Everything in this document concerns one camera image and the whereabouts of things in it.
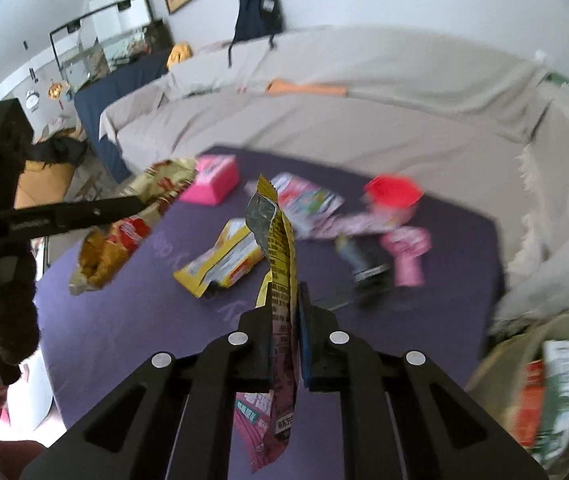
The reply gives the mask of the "green box on sofa arm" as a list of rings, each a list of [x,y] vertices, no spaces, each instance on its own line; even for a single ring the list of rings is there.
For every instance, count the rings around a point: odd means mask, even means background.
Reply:
[[[552,84],[555,84],[560,89],[565,90],[566,92],[569,93],[568,77],[563,76],[562,74],[559,74],[557,72],[552,72],[548,74],[547,81],[551,82]]]

